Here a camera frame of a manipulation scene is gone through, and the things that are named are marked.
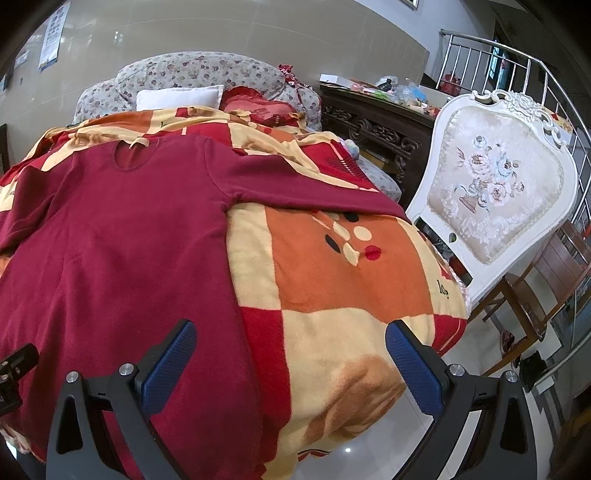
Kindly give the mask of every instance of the orange checkered blanket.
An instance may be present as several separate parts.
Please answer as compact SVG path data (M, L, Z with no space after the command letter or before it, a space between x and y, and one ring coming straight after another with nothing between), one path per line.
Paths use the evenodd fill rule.
M246 155L281 155L318 181L374 188L329 132L263 127L248 112L185 108L49 130L0 180L0 211L11 208L27 165L48 170L104 142L191 134ZM465 303L448 266L405 219L243 203L228 220L229 264L264 419L255 477L284 479L298 459L361 434L402 395L405 384L384 343L389 322L403 319L443 354L463 333ZM0 274L7 262L0 260Z

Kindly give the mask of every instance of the bolt head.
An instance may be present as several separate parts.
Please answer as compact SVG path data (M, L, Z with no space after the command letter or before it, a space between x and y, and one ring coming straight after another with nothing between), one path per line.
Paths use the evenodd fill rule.
M129 375L133 371L134 366L132 364L123 364L119 367L119 374L123 376Z
M507 370L505 372L505 378L511 383L517 383L519 381L519 375L513 370Z
M466 369L458 364L453 364L449 366L449 372L454 377L462 377L466 373Z
M66 381L68 383L74 383L76 380L78 380L78 372L70 372L66 375Z

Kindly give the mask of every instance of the red sweater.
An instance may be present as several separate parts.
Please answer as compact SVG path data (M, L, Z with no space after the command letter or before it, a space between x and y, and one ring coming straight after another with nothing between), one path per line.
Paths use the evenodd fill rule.
M27 342L40 352L21 381L23 406L3 419L38 455L69 371L89 378L137 362L185 317L197 349L153 423L191 478L252 472L261 414L225 243L225 212L237 202L404 218L381 193L332 186L281 157L240 156L197 135L148 147L110 142L49 171L25 168L12 209L0 212L0 251L19 245L0 278L0 356Z

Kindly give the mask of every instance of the chair leg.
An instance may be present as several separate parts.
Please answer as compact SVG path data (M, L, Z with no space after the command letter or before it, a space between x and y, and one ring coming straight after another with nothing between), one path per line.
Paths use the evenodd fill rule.
M501 298L499 300L494 300L494 301L490 302L489 305L495 304L495 307L492 310L489 310L488 312L486 312L486 315L484 316L482 321L485 322L489 318L491 318L495 314L495 312L501 307L501 305L503 305L505 302L506 302L506 298L504 296L503 296L503 298Z
M497 362L494 367L489 368L486 372L484 372L483 376L488 377L499 371L501 368L509 365L513 360L515 360L518 356L520 356L523 352L525 352L529 347L531 347L534 343L538 341L538 338L531 338L525 337L522 338L519 342L517 342L509 352L501 359L500 362Z
M484 310L484 308L487 307L497 297L499 293L501 293L500 282L493 287L493 289L489 292L489 294L486 297L484 297L480 302L478 302L478 305L476 305L476 307L474 307L472 313L470 314L470 318L468 318L468 323L470 323L472 320L478 317L480 313Z

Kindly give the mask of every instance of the floral embroidered upholstery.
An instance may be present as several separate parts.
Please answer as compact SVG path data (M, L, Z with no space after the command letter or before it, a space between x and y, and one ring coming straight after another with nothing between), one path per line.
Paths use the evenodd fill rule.
M427 201L489 264L549 210L563 184L558 159L524 124L468 107L446 128Z

